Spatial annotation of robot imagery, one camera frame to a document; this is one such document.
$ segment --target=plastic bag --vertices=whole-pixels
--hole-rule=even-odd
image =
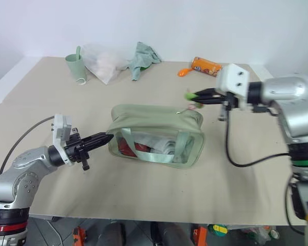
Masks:
[[[98,44],[82,46],[81,57],[85,67],[106,85],[128,65],[117,52]]]

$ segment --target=black cable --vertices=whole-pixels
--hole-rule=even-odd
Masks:
[[[226,119],[227,119],[227,125],[226,125],[226,136],[225,136],[225,150],[226,150],[227,159],[235,167],[238,167],[238,168],[250,167],[250,166],[252,166],[254,164],[260,163],[262,161],[265,161],[265,160],[268,160],[268,159],[271,159],[271,158],[274,158],[274,157],[289,155],[289,153],[280,153],[280,154],[275,154],[275,155],[270,155],[270,156],[264,157],[262,159],[250,162],[248,164],[243,164],[243,165],[237,164],[236,162],[234,162],[231,159],[231,157],[229,155],[229,149],[228,149],[228,140],[229,140],[229,110],[226,111]]]
[[[287,220],[287,224],[288,226],[291,228],[292,231],[300,234],[300,235],[304,235],[304,232],[299,231],[298,229],[294,228],[293,225],[291,224],[290,218],[288,216],[288,210],[287,210],[287,192],[288,192],[288,187],[291,184],[291,180],[293,178],[293,174],[289,177],[287,184],[286,184],[286,188],[285,188],[285,192],[284,192],[284,205],[285,205],[285,215],[286,215],[286,220]]]
[[[6,166],[6,163],[11,155],[11,153],[14,151],[14,149],[16,148],[16,146],[22,141],[22,139],[27,135],[29,134],[30,131],[32,131],[34,128],[36,128],[38,125],[41,125],[42,123],[48,121],[48,120],[51,120],[51,119],[54,119],[54,116],[50,116],[48,118],[45,118],[41,121],[39,121],[38,123],[36,123],[33,127],[31,127],[29,130],[27,130],[17,141],[16,143],[11,147],[10,151],[8,152],[4,162],[2,163],[1,165],[1,168],[0,168],[0,175],[3,173],[4,171],[4,168]]]

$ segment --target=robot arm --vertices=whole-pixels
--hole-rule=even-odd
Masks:
[[[186,98],[200,104],[222,104],[219,120],[229,120],[228,111],[252,105],[254,113],[277,116],[291,157],[292,201],[298,218],[307,221],[305,243],[308,245],[308,77],[294,74],[249,83],[249,72],[230,64],[217,77],[216,88],[187,93]]]
[[[66,116],[55,115],[53,143],[19,155],[0,175],[0,246],[20,246],[26,240],[29,208],[42,178],[61,165],[82,162],[89,169],[88,152],[107,144],[113,135],[97,133],[81,139]]]

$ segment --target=floor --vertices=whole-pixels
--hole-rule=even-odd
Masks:
[[[152,246],[150,237],[150,222],[118,220],[125,225],[126,246]],[[82,219],[82,218],[62,218],[52,225],[58,230],[63,239],[64,246],[73,245],[72,230],[80,226],[87,230],[86,245],[96,246],[98,236],[103,228],[111,223],[108,219]],[[178,223],[187,235],[190,235],[190,223]],[[56,233],[43,219],[30,218],[28,221],[28,236],[25,246],[59,246],[60,241]],[[280,233],[279,240],[267,242],[266,246],[303,246],[303,238],[292,232],[288,227],[277,227]],[[225,237],[218,237],[213,234],[207,236],[208,246],[253,246],[258,245],[248,239],[238,230],[230,231]]]

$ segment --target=orange object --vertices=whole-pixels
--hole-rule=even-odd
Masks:
[[[189,73],[192,70],[193,70],[193,68],[183,68],[182,70],[180,70],[178,72],[178,76],[179,77],[183,77],[183,76],[185,76],[187,73]]]
[[[84,246],[84,242],[86,240],[86,231],[81,229],[81,227],[74,228],[73,239],[73,246]]]
[[[193,62],[191,63],[191,68],[216,77],[218,72],[222,68],[222,65],[200,57],[195,57]]]
[[[204,227],[199,227],[193,231],[193,240],[195,246],[207,246],[206,244],[206,234],[207,229]]]

